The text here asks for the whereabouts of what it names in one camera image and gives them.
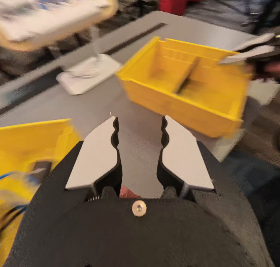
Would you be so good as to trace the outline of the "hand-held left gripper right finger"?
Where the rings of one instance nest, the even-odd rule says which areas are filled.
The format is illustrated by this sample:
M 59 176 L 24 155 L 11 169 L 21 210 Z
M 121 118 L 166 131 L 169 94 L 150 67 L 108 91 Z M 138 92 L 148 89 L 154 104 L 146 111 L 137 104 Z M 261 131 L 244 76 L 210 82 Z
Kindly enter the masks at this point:
M 175 188 L 179 198 L 185 198 L 190 190 L 214 191 L 194 135 L 167 115 L 162 118 L 161 130 L 162 149 L 156 175 L 163 188 Z

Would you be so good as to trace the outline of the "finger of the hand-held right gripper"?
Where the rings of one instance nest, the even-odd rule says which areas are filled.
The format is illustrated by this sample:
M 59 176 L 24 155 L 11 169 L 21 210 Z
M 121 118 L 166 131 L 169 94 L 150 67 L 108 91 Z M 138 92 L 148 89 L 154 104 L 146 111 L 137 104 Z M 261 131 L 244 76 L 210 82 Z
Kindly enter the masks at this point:
M 240 43 L 237 47 L 235 47 L 233 49 L 233 51 L 234 52 L 240 52 L 240 51 L 245 50 L 246 48 L 249 48 L 251 46 L 263 44 L 263 43 L 268 42 L 271 39 L 273 39 L 274 36 L 275 36 L 275 33 L 264 33 L 262 35 L 256 36 L 252 39 L 249 39 L 247 41 L 244 41 L 244 42 Z
M 232 65 L 232 64 L 243 64 L 248 58 L 260 56 L 266 53 L 271 53 L 275 51 L 274 46 L 258 46 L 249 51 L 242 52 L 236 55 L 227 56 L 221 61 L 220 65 Z

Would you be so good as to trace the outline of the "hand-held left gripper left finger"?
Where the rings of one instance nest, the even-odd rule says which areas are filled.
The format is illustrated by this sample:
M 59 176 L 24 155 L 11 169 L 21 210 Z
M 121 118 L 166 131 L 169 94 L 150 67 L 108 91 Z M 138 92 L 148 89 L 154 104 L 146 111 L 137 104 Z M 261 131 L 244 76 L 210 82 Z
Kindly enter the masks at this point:
M 118 118 L 110 117 L 93 129 L 84 139 L 66 190 L 89 188 L 94 196 L 104 187 L 114 188 L 120 194 L 122 168 L 118 146 Z

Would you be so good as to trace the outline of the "black network switch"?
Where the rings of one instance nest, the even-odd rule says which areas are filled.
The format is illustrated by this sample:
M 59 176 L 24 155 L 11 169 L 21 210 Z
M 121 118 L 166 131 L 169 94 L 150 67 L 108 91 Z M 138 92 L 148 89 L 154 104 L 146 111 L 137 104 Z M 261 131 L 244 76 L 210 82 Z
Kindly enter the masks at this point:
M 39 184 L 50 174 L 52 168 L 51 161 L 37 161 L 35 162 L 30 176 Z

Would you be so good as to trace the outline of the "yellow plastic bin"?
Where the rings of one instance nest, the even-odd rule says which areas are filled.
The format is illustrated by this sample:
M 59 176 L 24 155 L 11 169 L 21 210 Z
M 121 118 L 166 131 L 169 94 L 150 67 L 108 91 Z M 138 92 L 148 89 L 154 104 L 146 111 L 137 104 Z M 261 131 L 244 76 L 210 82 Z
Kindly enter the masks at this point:
M 130 101 L 210 138 L 242 126 L 251 74 L 243 65 L 220 65 L 237 52 L 160 37 L 152 38 L 116 73 Z M 181 94 L 173 93 L 194 59 L 198 67 Z
M 71 119 L 0 128 L 0 264 L 4 265 L 20 222 L 41 184 L 30 173 L 37 161 L 51 161 L 51 170 L 82 138 Z

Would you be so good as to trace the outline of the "person's right hand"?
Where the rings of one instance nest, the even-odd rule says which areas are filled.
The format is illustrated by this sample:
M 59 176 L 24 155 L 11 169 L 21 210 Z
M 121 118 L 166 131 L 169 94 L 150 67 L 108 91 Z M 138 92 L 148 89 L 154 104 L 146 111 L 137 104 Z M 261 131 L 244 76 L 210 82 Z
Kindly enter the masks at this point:
M 265 67 L 265 71 L 267 73 L 273 75 L 273 77 L 275 79 L 279 79 L 280 78 L 280 61 L 274 61 L 274 62 L 268 63 Z

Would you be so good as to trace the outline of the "person's blue jeans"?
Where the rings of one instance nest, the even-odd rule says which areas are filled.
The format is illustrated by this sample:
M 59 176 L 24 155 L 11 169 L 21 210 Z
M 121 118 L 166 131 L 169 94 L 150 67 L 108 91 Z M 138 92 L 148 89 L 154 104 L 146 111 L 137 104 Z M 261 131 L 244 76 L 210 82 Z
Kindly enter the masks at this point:
M 222 164 L 252 206 L 279 207 L 279 167 L 239 151 L 230 152 Z

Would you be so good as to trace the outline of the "black tape strip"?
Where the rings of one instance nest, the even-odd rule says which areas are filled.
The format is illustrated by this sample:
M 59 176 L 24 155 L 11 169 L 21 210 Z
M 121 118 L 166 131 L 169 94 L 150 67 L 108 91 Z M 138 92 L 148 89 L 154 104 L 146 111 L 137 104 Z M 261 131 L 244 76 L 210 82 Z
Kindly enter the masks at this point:
M 141 34 L 138 34 L 135 37 L 122 42 L 120 45 L 117 45 L 112 49 L 107 50 L 105 53 L 112 55 L 113 53 L 120 51 L 126 46 L 141 39 L 142 37 L 147 36 L 150 33 L 155 32 L 156 30 L 164 27 L 165 25 L 166 25 L 165 23 L 158 23 L 154 27 L 150 28 L 149 30 L 146 30 Z M 23 104 L 24 102 L 32 99 L 33 97 L 45 92 L 51 87 L 58 85 L 58 81 L 56 77 L 62 72 L 63 72 L 62 67 L 60 66 L 55 67 L 53 70 L 45 73 L 44 75 L 40 76 L 38 79 L 32 80 L 31 82 L 24 84 L 23 86 L 12 91 L 12 95 L 14 95 L 14 98 L 8 105 L 0 109 L 0 115 L 3 115 L 6 112 L 16 108 L 20 104 Z

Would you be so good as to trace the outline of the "clear acrylic stand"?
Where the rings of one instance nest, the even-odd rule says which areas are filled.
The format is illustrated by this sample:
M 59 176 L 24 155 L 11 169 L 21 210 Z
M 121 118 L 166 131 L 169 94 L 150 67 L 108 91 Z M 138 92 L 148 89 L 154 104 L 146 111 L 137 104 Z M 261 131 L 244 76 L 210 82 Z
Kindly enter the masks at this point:
M 71 69 L 71 75 L 75 78 L 93 78 L 96 77 L 101 71 L 99 29 L 96 25 L 92 25 L 89 31 L 91 36 L 91 56 L 78 63 Z

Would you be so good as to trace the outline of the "wooden board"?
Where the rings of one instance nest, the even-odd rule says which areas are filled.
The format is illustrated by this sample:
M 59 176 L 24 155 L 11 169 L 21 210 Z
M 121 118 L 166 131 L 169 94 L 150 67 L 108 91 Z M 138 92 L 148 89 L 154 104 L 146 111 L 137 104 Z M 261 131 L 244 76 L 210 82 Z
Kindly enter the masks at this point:
M 91 25 L 99 24 L 111 18 L 118 9 L 118 0 L 108 0 L 108 2 L 110 3 L 109 7 L 101 9 L 99 13 L 91 17 L 84 18 L 78 22 L 59 28 L 51 33 L 31 37 L 22 42 L 8 41 L 1 31 L 0 32 L 1 47 L 6 48 L 8 50 L 15 50 L 15 51 L 33 51 L 43 46 L 51 45 L 56 41 L 63 40 L 74 33 L 83 31 L 84 29 L 90 27 Z

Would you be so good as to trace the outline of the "printed instruction sheet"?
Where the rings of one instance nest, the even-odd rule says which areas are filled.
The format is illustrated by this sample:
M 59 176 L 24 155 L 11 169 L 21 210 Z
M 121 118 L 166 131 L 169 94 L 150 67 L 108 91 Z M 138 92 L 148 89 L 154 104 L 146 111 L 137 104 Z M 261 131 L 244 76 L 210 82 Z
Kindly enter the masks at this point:
M 0 0 L 1 31 L 22 42 L 91 17 L 110 6 L 108 0 Z

